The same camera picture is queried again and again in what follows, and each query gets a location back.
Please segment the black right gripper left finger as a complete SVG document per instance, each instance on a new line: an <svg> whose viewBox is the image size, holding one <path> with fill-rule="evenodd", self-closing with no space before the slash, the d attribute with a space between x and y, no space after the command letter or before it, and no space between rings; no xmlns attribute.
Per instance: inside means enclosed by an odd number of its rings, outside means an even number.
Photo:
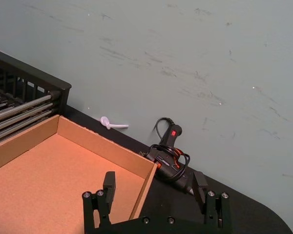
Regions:
<svg viewBox="0 0 293 234"><path fill-rule="evenodd" d="M114 171L106 172L103 188L96 193L86 191L82 194L84 229L95 229L94 211L99 213L99 227L111 225L109 214L116 191L116 176Z"/></svg>

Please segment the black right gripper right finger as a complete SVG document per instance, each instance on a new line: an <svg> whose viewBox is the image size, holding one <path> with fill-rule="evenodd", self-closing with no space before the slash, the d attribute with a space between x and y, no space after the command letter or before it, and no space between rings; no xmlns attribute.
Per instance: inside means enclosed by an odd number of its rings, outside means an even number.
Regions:
<svg viewBox="0 0 293 234"><path fill-rule="evenodd" d="M204 227L208 231L232 231L229 194L209 189L202 172L193 173L192 190L204 215Z"/></svg>

